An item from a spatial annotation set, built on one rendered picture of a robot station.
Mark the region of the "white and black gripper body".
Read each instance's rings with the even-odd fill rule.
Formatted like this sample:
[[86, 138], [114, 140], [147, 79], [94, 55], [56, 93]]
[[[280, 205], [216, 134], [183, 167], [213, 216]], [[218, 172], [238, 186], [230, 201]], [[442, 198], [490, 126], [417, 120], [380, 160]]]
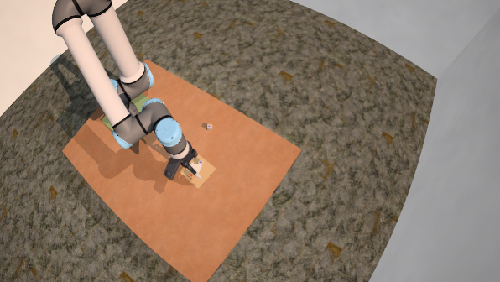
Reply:
[[187, 142], [188, 142], [188, 145], [189, 145], [189, 151], [188, 151], [189, 153], [182, 159], [182, 161], [180, 163], [185, 168], [187, 168], [186, 165], [189, 165], [189, 162], [191, 162], [191, 160], [193, 158], [195, 159], [196, 156], [198, 155], [197, 152], [196, 152], [196, 150], [192, 148], [190, 142], [189, 141], [187, 141]]

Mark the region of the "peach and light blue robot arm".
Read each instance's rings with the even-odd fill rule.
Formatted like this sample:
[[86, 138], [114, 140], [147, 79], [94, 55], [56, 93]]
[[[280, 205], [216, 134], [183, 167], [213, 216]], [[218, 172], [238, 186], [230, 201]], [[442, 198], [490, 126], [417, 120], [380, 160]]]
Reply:
[[[85, 14], [120, 70], [117, 81], [108, 77], [81, 27], [81, 16]], [[154, 78], [147, 64], [137, 60], [112, 1], [57, 0], [52, 13], [52, 25], [56, 35], [65, 41], [112, 125], [112, 135], [118, 144], [128, 149], [154, 131], [157, 140], [170, 156], [164, 175], [170, 180], [174, 179], [182, 159], [188, 154], [189, 145], [180, 125], [160, 99], [147, 100], [139, 113], [131, 102], [154, 85]]]

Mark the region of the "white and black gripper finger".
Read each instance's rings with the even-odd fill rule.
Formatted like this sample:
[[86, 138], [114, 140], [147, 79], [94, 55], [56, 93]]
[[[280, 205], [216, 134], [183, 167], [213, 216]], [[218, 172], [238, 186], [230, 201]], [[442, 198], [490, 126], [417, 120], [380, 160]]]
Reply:
[[194, 163], [191, 163], [190, 165], [186, 165], [187, 169], [193, 174], [195, 175], [196, 178], [198, 179], [202, 179], [201, 176], [199, 175], [199, 172], [201, 170], [201, 166], [202, 164], [199, 163], [199, 164], [194, 164]]

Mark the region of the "tan flat mat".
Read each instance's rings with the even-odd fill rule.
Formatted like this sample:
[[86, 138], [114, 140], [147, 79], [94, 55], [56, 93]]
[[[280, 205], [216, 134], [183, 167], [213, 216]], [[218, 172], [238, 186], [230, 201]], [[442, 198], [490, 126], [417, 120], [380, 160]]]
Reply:
[[199, 160], [202, 159], [205, 164], [201, 167], [201, 170], [199, 172], [199, 175], [201, 176], [202, 179], [194, 178], [193, 180], [188, 176], [190, 173], [187, 168], [182, 168], [179, 172], [191, 183], [193, 184], [197, 189], [199, 189], [203, 183], [211, 176], [211, 174], [216, 170], [214, 166], [212, 166], [209, 162], [207, 162], [204, 158], [202, 158], [199, 154], [198, 156], [194, 159], [191, 160], [190, 163], [194, 163], [195, 165], [198, 164]]

